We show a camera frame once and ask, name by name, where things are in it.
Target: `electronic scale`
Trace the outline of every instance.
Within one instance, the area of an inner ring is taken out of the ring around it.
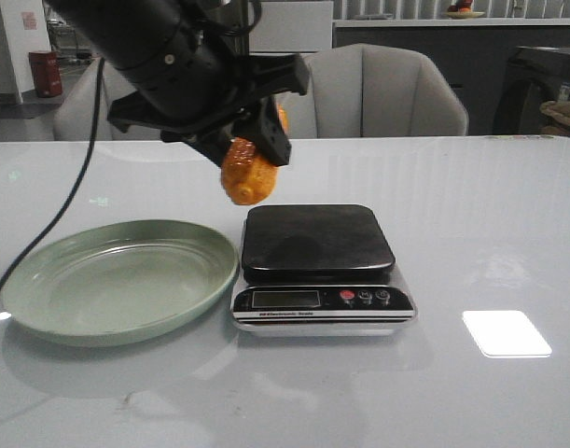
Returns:
[[[371,210],[264,205],[247,215],[230,310],[257,336],[380,336],[417,309]]]

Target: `scale display screen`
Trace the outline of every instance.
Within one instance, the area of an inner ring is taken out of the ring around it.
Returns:
[[[320,306],[317,290],[254,291],[252,308],[312,308]]]

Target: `plate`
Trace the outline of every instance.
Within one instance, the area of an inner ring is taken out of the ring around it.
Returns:
[[[47,245],[9,277],[14,320],[54,343],[135,343],[181,327],[232,284],[237,250],[222,234],[171,220],[131,221]]]
[[[481,11],[468,11],[468,12],[446,12],[446,15],[452,19],[475,19],[481,17],[485,12]]]

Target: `gray chair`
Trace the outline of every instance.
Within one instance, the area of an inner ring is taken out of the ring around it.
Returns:
[[[465,135],[468,115],[434,63],[366,44],[306,57],[308,94],[278,95],[291,138]]]
[[[96,72],[99,61],[94,61],[67,95],[52,122],[55,140],[79,141],[90,138],[91,116],[94,104]],[[160,131],[132,126],[122,133],[107,120],[114,100],[135,91],[135,88],[110,63],[104,65],[98,140],[159,140]]]

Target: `white table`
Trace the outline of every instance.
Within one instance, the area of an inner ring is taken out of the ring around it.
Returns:
[[[0,144],[0,274],[84,152]],[[46,241],[170,218],[237,243],[248,208],[218,176],[182,145],[99,143]],[[570,447],[570,139],[295,141],[265,203],[370,207],[418,321],[389,338],[260,339],[225,298],[158,339],[77,349],[0,320],[0,448]],[[522,311],[551,355],[484,356],[465,310]]]

